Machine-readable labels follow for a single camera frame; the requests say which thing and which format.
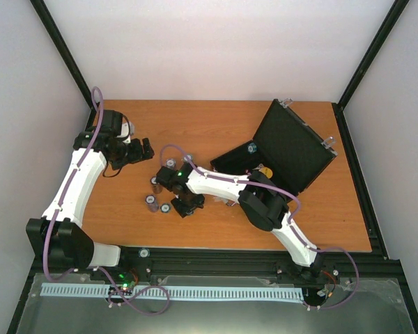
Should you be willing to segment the white dealer button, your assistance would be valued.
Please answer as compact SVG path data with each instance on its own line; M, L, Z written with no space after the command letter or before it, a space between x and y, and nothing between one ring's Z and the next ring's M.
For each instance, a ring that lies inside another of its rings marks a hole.
M272 178L272 176L273 176L273 171L270 169L270 168L268 168L268 167L265 167L265 166L262 166L260 169L259 169L259 171L262 173L262 174L264 174L268 179L271 179Z

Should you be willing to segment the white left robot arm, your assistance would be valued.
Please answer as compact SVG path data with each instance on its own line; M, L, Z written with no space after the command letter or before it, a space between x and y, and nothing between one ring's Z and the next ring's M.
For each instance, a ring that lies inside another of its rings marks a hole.
M73 143L68 171L49 207L32 218L26 234L43 268L69 269L106 267L116 280L127 278L131 263L121 256L121 247L93 241L82 229L86 205L99 176L107 168L116 174L128 164L152 159L148 138L133 138L134 125L122 113L106 110L100 126L81 132Z

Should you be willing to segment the black poker set case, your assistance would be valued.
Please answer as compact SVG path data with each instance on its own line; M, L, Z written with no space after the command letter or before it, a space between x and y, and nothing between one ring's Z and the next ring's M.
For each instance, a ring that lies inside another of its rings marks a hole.
M257 152L247 146L255 143ZM259 164L273 171L271 181L293 195L307 189L336 158L325 143L289 106L275 99L250 141L210 162L218 173L245 175Z

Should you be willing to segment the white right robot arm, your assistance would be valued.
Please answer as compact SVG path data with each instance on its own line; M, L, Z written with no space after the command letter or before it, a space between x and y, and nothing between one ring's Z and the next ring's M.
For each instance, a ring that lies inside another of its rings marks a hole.
M186 163L179 170L161 167L156 181L174 194L171 204L181 217L202 209L205 196L223 198L238 204L253 226L271 232L296 265L310 269L320 266L319 249L296 224L287 200L294 200L297 207L300 202L263 173L256 170L250 175L227 175Z

